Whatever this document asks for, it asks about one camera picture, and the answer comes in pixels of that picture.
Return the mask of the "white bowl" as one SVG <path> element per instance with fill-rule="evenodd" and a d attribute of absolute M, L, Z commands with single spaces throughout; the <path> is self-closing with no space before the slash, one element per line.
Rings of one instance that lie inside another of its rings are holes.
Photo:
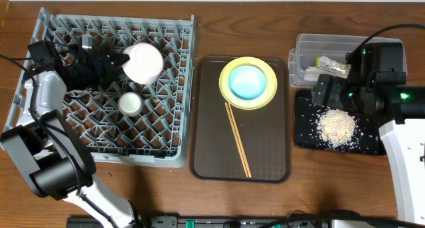
<path fill-rule="evenodd" d="M 149 43 L 138 43 L 127 47 L 124 54 L 129 60 L 122 66 L 128 78 L 138 84 L 151 84 L 162 73 L 164 62 L 159 50 Z"/>

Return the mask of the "green snack wrapper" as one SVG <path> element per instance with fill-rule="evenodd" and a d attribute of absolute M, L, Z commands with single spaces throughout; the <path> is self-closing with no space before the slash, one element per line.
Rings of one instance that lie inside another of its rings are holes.
<path fill-rule="evenodd" d="M 351 69 L 350 64 L 343 64 L 325 56 L 316 57 L 315 66 L 328 72 L 338 72 L 341 74 L 348 74 Z"/>

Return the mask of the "light blue bowl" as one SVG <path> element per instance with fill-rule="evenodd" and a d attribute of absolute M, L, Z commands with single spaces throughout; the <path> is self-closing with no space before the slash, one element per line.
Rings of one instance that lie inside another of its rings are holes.
<path fill-rule="evenodd" d="M 229 76 L 228 86 L 236 97 L 253 100 L 261 96 L 267 85 L 265 74 L 256 66 L 243 65 L 234 69 Z"/>

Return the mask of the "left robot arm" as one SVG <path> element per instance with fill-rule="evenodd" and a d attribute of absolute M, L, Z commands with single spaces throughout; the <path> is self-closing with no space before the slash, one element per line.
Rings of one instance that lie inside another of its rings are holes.
<path fill-rule="evenodd" d="M 1 134 L 1 147 L 36 196 L 77 205 L 103 227 L 142 227 L 131 202 L 97 176 L 92 154 L 62 115 L 68 92 L 111 84 L 129 55 L 76 43 L 67 46 L 73 61 L 66 64 L 56 47 L 52 41 L 28 46 L 27 97 L 16 126 Z"/>

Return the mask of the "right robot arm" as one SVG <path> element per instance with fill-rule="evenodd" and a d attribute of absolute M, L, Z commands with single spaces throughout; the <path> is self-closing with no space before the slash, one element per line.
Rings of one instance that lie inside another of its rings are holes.
<path fill-rule="evenodd" d="M 347 78 L 319 76 L 317 105 L 376 119 L 388 156 L 398 219 L 424 224 L 424 87 L 406 85 L 402 43 L 363 43 L 347 54 Z"/>

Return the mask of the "white paper cup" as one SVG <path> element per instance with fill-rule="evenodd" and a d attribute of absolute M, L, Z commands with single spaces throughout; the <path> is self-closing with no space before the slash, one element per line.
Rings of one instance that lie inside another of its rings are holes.
<path fill-rule="evenodd" d="M 124 116 L 137 116 L 143 110 L 143 99 L 135 92 L 126 92 L 118 100 L 118 110 Z"/>

